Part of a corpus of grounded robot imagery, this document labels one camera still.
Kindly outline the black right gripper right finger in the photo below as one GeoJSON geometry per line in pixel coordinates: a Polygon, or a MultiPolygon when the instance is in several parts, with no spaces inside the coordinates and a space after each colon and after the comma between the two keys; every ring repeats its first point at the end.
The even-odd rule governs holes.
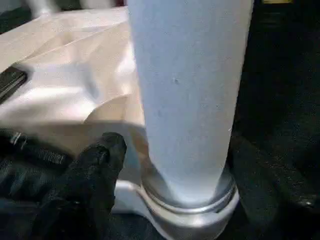
{"type": "Polygon", "coordinates": [[[292,164],[232,137],[229,166],[251,240],[318,240],[320,194],[292,164]]]}

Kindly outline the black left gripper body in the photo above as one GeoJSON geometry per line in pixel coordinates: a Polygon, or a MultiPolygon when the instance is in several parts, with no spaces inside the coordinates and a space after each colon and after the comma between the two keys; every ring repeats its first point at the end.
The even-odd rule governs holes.
{"type": "Polygon", "coordinates": [[[0,130],[0,196],[40,200],[74,157],[39,138],[13,129],[0,130]]]}

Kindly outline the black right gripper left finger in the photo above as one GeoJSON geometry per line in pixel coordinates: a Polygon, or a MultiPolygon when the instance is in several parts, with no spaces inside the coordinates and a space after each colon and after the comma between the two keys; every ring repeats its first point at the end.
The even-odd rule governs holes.
{"type": "Polygon", "coordinates": [[[127,145],[117,132],[106,132],[86,147],[53,182],[32,225],[32,235],[44,237],[61,210],[75,200],[83,204],[97,240],[109,236],[109,218],[115,204],[115,187],[123,168],[127,145]]]}

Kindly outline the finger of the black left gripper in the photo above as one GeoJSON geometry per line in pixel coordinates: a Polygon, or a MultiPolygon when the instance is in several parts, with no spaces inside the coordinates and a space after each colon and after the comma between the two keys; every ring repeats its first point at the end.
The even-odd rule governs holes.
{"type": "Polygon", "coordinates": [[[0,102],[5,102],[27,82],[27,72],[17,67],[8,67],[0,73],[0,102]]]}

